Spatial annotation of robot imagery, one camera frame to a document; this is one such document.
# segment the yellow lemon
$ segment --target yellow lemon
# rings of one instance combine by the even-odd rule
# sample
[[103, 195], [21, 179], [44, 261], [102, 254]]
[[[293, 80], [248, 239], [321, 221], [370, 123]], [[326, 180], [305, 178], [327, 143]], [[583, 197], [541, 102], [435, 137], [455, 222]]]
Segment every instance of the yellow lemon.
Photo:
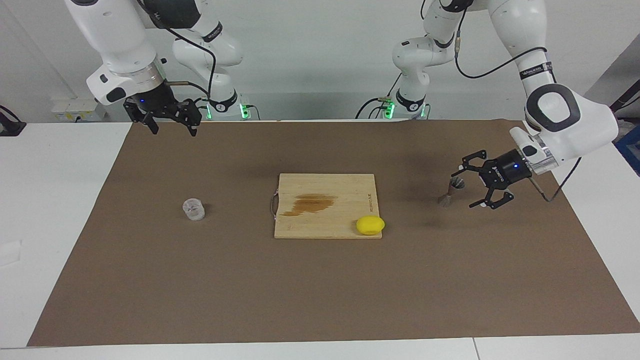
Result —
[[380, 217], [362, 217], [356, 223], [356, 228], [363, 235], [377, 235], [385, 228], [385, 221]]

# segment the small brush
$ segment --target small brush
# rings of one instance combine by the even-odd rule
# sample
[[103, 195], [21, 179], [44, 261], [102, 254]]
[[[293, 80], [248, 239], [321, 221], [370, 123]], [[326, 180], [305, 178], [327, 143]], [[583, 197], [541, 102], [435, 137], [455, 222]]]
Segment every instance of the small brush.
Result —
[[465, 181], [460, 177], [452, 177], [449, 181], [449, 191], [438, 198], [438, 205], [443, 208], [448, 208], [451, 206], [451, 202], [453, 201], [452, 196], [458, 190], [462, 190], [465, 188]]

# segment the table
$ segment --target table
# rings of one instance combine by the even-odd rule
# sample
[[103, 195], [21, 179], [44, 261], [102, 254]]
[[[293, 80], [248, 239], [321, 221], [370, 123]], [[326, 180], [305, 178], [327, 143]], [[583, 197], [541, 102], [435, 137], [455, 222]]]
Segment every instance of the table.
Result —
[[[2, 236], [22, 240], [22, 260], [0, 268], [0, 347], [23, 347], [77, 240], [130, 124], [30, 124], [18, 138], [0, 142]], [[555, 172], [563, 179], [569, 168]], [[613, 145], [584, 158], [565, 194], [632, 310], [640, 313], [638, 235], [632, 210], [640, 199], [640, 178]], [[29, 216], [16, 217], [16, 204]], [[3, 358], [70, 358], [100, 354], [139, 358], [224, 359], [634, 359], [640, 334], [489, 338], [349, 343], [145, 345], [68, 349], [0, 350]]]

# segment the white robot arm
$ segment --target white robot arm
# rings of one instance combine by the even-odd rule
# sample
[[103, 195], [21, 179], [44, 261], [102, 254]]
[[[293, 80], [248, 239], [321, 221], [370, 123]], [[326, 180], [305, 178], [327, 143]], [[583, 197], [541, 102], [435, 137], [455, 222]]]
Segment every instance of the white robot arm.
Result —
[[[242, 50], [239, 42], [224, 30], [210, 0], [144, 0], [142, 3], [158, 28], [188, 29], [192, 33], [186, 38], [200, 47], [177, 38], [173, 43], [173, 54], [180, 64], [198, 74], [207, 84], [211, 80], [209, 104], [214, 108], [215, 116], [246, 117], [242, 95], [238, 94], [224, 69], [242, 62]], [[201, 47], [210, 50], [215, 58]]]
[[[525, 118], [538, 134], [531, 136], [516, 127], [511, 136], [514, 149], [474, 167], [469, 161], [487, 159], [486, 151], [463, 158], [460, 171], [479, 172], [489, 189], [487, 196], [471, 204], [497, 209], [513, 200], [508, 186], [533, 173], [543, 174], [567, 161], [610, 143], [618, 134], [613, 112], [603, 104], [587, 100], [556, 82], [546, 55], [547, 11], [544, 0], [434, 0], [425, 17], [427, 36], [400, 43], [394, 49], [394, 63], [403, 72], [394, 95], [396, 111], [418, 113], [424, 103], [429, 77], [425, 67], [457, 60], [460, 51], [456, 29], [467, 10], [486, 8], [502, 43], [515, 59], [527, 102]], [[505, 191], [492, 201], [495, 190]]]
[[[87, 79], [87, 85], [102, 104], [125, 99], [124, 107], [131, 120], [148, 126], [154, 134], [158, 132], [154, 118], [160, 118], [184, 124], [195, 136], [202, 119], [196, 102], [175, 99], [171, 83], [167, 82], [156, 50], [146, 38], [145, 27], [132, 1], [65, 0], [84, 37], [102, 57], [103, 65]], [[223, 32], [208, 1], [139, 0], [138, 3], [159, 28], [188, 29], [199, 33], [200, 38], [192, 41], [212, 53], [219, 52], [222, 65], [231, 66], [242, 60], [237, 42]], [[211, 74], [215, 66], [213, 56], [183, 40], [180, 43], [182, 46], [174, 44], [180, 62], [203, 77], [207, 69]], [[217, 81], [216, 76], [211, 75], [213, 79], [207, 100], [214, 105], [217, 102], [235, 104], [238, 96], [234, 99], [235, 90], [228, 76], [224, 77], [223, 70], [218, 75]]]

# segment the wooden cutting board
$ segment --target wooden cutting board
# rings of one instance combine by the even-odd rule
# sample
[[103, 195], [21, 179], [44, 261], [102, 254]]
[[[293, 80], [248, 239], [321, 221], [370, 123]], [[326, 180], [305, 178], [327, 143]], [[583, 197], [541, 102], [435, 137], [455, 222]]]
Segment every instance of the wooden cutting board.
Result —
[[382, 239], [356, 221], [379, 216], [373, 174], [280, 174], [276, 239]]

